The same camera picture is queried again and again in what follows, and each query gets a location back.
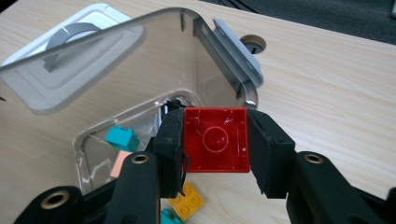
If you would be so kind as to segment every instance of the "teal lego brick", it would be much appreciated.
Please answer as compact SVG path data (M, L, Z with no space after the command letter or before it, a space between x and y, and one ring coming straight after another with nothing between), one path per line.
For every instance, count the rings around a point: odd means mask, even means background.
M171 210L165 208L161 211L161 224L183 224L183 222L175 217Z
M105 140L120 150L134 152L139 145L139 139L132 129L123 129L121 126L111 127Z

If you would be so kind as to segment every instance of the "table surface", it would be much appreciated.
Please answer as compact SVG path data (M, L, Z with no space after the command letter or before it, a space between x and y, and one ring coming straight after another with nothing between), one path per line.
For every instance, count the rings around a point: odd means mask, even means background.
M19 0L0 14L0 61L94 3ZM325 155L353 186L381 198L396 186L395 46L198 1L106 3L132 18L186 7L210 26L216 17L237 36L261 36L267 48L255 55L264 72L258 109L288 133L297 151ZM71 151L14 119L24 113L12 109L21 100L0 85L7 99L0 102L0 222L9 223L45 189L76 183L76 168ZM289 223L286 201L261 196L252 173L190 174L188 180L205 200L188 223Z

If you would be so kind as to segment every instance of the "transparent red lego brick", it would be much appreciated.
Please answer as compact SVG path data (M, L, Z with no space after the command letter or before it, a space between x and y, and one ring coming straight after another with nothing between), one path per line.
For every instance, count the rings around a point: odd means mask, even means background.
M247 173L248 117L242 107L188 107L184 151L192 173Z

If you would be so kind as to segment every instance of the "yellow lego brick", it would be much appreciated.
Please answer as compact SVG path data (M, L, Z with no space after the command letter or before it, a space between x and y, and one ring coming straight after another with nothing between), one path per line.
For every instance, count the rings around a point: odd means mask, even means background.
M168 199L168 202L184 222L198 211L205 202L189 182L184 183L183 191L186 197L179 193L175 199Z

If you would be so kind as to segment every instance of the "clear plastic container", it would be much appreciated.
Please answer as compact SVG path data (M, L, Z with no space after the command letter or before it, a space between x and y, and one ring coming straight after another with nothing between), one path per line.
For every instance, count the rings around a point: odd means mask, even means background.
M195 12L168 8L9 64L0 76L21 99L10 116L49 147L73 150L88 192L112 179L119 151L104 140L110 127L132 128L144 150L166 100L255 108L254 69L237 51Z

